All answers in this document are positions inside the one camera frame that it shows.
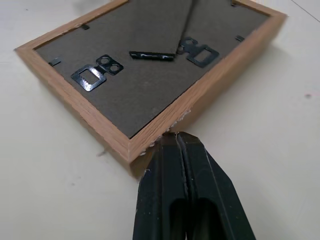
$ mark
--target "black clamp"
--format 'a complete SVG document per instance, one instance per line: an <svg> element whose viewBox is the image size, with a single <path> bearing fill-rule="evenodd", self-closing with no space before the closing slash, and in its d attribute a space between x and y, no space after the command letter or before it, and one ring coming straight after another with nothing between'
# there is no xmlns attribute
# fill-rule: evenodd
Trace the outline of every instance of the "black clamp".
<svg viewBox="0 0 320 240"><path fill-rule="evenodd" d="M236 190L201 141L164 135L140 181L133 240L255 240Z"/></svg>
<svg viewBox="0 0 320 240"><path fill-rule="evenodd" d="M95 62L97 66L87 64L71 75L71 78L78 84L80 84L80 86L87 92L92 91L107 80L106 76L104 75L105 73L114 76L124 69L124 66L115 61L109 55L103 55L99 57ZM85 80L84 77L81 76L81 74L86 70L88 70L98 78L95 83L90 84L87 80Z"/></svg>
<svg viewBox="0 0 320 240"><path fill-rule="evenodd" d="M217 52L216 50L213 50L208 45L205 45L205 44L201 46L197 46L197 45L198 45L198 41L188 36L185 39L180 41L180 47L177 50L177 54L181 55L184 53L189 53L186 59L188 59L189 61L191 61L192 63L194 63L200 68L206 67L219 56L219 52ZM207 50L211 54L202 61L196 60L195 57L198 56L204 50Z"/></svg>

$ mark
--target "white table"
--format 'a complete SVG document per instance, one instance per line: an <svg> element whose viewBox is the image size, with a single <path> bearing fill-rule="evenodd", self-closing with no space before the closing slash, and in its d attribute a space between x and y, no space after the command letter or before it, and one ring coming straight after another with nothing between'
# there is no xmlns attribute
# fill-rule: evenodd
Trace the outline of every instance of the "white table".
<svg viewBox="0 0 320 240"><path fill-rule="evenodd" d="M0 1L0 239L130 240L138 183L13 49L107 0ZM291 0L272 46L188 132L232 179L258 240L317 240L320 23ZM318 0L295 0L320 18Z"/></svg>

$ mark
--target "wooden frame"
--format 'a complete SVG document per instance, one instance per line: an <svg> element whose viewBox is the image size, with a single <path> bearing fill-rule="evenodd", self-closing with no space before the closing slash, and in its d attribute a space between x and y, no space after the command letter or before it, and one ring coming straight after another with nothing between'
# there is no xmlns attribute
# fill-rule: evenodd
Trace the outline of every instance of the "wooden frame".
<svg viewBox="0 0 320 240"><path fill-rule="evenodd" d="M143 156L140 156L141 153L145 152L152 143L170 128L174 131L181 131L193 122L200 112L268 46L277 35L287 16L250 0L234 0L236 4L246 6L270 17L259 29L247 37L226 58L208 71L147 126L133 138L128 139L35 51L47 42L120 7L127 1L114 0L18 47L16 52L30 69L71 109L96 139L124 167L134 175L138 175L140 170L145 168L151 156L151 151L147 151Z"/></svg>

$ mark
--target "clamp jaw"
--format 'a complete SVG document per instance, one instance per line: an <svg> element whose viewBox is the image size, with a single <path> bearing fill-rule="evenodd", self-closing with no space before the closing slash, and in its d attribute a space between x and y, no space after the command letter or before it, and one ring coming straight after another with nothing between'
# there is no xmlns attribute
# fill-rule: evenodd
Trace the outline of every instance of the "clamp jaw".
<svg viewBox="0 0 320 240"><path fill-rule="evenodd" d="M163 136L140 181L133 240L255 240L236 190L201 141Z"/></svg>

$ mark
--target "black metal clip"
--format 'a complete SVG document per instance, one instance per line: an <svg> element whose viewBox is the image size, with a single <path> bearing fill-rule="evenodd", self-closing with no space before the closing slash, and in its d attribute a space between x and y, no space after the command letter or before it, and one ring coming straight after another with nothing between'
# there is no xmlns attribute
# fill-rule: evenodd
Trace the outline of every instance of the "black metal clip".
<svg viewBox="0 0 320 240"><path fill-rule="evenodd" d="M243 42L245 40L245 38L243 36L237 35L235 36L235 39L239 42Z"/></svg>
<svg viewBox="0 0 320 240"><path fill-rule="evenodd" d="M90 27L89 27L87 24L82 24L82 25L81 25L81 28L82 28L83 30L88 30Z"/></svg>
<svg viewBox="0 0 320 240"><path fill-rule="evenodd" d="M59 63L61 63L61 60L60 60L59 57L56 57L56 58L53 59L52 61L48 62L48 64L49 64L51 67L53 67L53 66L55 66L55 65L57 65L57 64L59 64Z"/></svg>
<svg viewBox="0 0 320 240"><path fill-rule="evenodd" d="M191 61L192 63L194 63L200 68L206 67L219 56L219 52L213 50L208 45L204 44L201 46L197 46L197 44L198 44L197 40L188 36L185 39L180 41L180 47L177 50L177 54L181 55L183 53L189 53L186 59L188 59L189 61ZM196 60L196 56L198 56L204 50L207 50L211 54L202 61Z"/></svg>
<svg viewBox="0 0 320 240"><path fill-rule="evenodd" d="M78 84L80 84L80 86L87 92L92 91L107 80L106 76L104 75L105 73L114 76L124 69L124 66L115 61L109 55L103 55L99 57L95 62L97 66L87 64L71 75L71 78ZM81 76L81 74L87 70L98 78L95 83L90 84L87 80L85 80L84 77Z"/></svg>
<svg viewBox="0 0 320 240"><path fill-rule="evenodd" d="M162 137L139 184L133 240L255 240L236 190L200 140Z"/></svg>
<svg viewBox="0 0 320 240"><path fill-rule="evenodd" d="M159 52L148 52L148 51L129 51L130 57L133 59L142 60L159 60L159 61L173 61L175 54L172 53L159 53Z"/></svg>

